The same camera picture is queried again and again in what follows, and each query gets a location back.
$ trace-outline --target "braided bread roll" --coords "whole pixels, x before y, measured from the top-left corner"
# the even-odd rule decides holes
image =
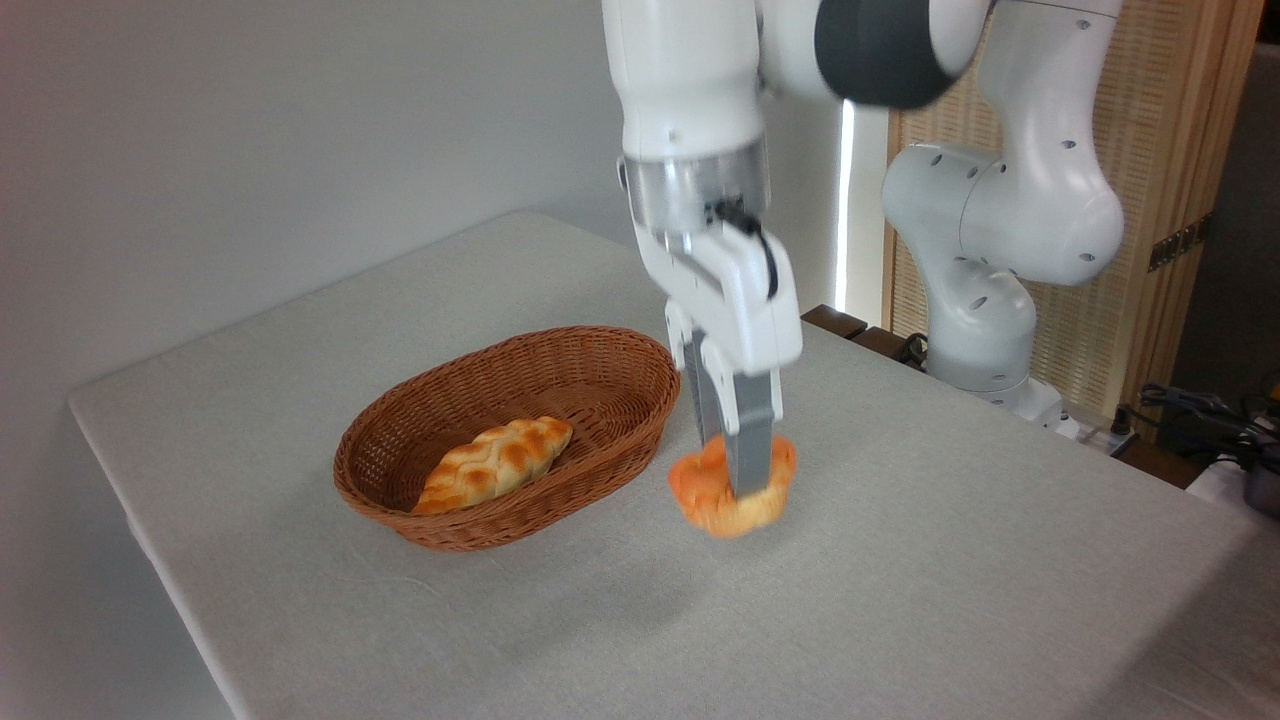
[[[733,497],[728,478],[724,438],[716,436],[701,452],[676,461],[667,475],[676,503],[695,528],[717,538],[736,538],[782,516],[787,491],[796,473],[796,446],[785,437],[773,438],[769,484],[742,500]]]
[[[573,427],[556,418],[512,420],[444,454],[422,487],[413,514],[470,507],[547,474]]]

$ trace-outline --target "white robotic arm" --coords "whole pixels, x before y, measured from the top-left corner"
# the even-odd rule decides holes
[[[1080,284],[1120,249],[1124,211],[1093,147],[1120,5],[1000,0],[978,83],[1004,154],[913,145],[883,188],[929,301],[929,374],[1068,436],[1061,396],[1029,377],[1036,306],[1019,278]]]
[[[801,350],[769,200],[762,90],[916,108],[969,64],[987,0],[603,0],[620,176],[703,442],[739,497],[768,480],[778,369]]]

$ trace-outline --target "brown wicker basket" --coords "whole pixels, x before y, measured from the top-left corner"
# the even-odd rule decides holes
[[[570,327],[465,355],[389,389],[351,424],[334,484],[357,512],[434,550],[497,547],[618,489],[653,460],[680,395],[667,348],[640,333]],[[411,515],[451,448],[516,418],[552,415],[573,438],[543,478],[440,515]]]

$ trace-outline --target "bread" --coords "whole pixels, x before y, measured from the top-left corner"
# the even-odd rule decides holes
[[[787,491],[796,473],[796,447],[785,437],[773,438],[769,484],[741,501],[730,486],[724,439],[710,439],[701,452],[680,459],[667,482],[676,503],[695,528],[717,538],[736,538],[782,516]]]
[[[448,451],[426,478],[413,514],[470,507],[547,474],[573,427],[556,418],[512,420]]]

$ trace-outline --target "white tablecloth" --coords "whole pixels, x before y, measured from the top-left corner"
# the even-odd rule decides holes
[[[1280,536],[813,328],[791,505],[744,539],[669,497],[687,400],[643,475],[502,548],[333,489],[392,384],[556,325],[664,340],[662,301],[634,251],[513,214],[72,406],[242,717],[1280,716]]]

